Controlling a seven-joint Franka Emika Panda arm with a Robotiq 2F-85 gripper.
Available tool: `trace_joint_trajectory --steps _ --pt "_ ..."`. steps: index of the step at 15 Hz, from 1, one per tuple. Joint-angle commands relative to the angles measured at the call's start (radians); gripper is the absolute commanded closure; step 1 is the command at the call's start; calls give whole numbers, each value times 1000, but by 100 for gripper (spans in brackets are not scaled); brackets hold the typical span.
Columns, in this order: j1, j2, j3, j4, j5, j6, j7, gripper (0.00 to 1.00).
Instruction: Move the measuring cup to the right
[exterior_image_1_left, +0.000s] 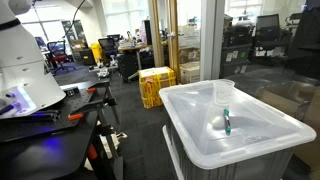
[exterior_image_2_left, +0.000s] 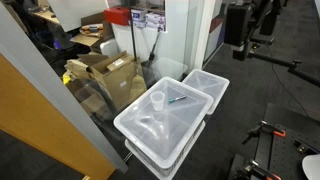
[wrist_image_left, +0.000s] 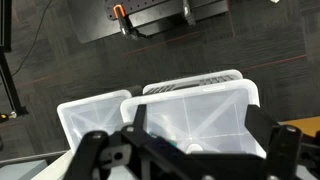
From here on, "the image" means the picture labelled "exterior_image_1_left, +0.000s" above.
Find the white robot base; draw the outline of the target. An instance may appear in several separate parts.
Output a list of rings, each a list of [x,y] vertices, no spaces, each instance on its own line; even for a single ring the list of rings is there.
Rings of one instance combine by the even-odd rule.
[[[61,101],[66,94],[51,73],[34,36],[17,18],[32,0],[0,0],[1,119],[28,116]]]

